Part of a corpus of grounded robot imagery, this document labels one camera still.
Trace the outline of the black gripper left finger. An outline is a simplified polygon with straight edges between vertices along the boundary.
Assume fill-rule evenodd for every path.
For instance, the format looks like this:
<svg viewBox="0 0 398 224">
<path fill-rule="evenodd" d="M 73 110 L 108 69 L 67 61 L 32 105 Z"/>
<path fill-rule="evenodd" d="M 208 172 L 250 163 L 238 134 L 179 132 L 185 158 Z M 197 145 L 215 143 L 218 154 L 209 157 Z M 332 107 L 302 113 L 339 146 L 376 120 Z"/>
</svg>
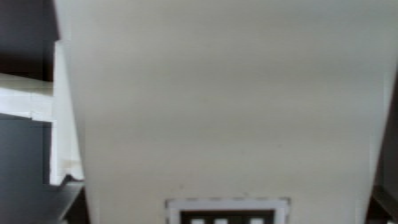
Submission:
<svg viewBox="0 0 398 224">
<path fill-rule="evenodd" d="M 65 176 L 58 185 L 44 187 L 49 193 L 48 208 L 42 215 L 42 224 L 64 224 L 78 195 L 83 191 L 83 182 Z"/>
</svg>

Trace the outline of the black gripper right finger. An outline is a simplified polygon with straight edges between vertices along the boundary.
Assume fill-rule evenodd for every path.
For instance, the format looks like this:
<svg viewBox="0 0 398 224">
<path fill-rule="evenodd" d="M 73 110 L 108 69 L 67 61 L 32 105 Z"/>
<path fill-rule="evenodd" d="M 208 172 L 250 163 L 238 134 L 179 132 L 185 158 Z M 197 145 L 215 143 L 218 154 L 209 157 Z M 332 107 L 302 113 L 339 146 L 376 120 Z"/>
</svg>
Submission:
<svg viewBox="0 0 398 224">
<path fill-rule="evenodd" d="M 398 199 L 382 186 L 373 187 L 364 224 L 398 224 Z"/>
</svg>

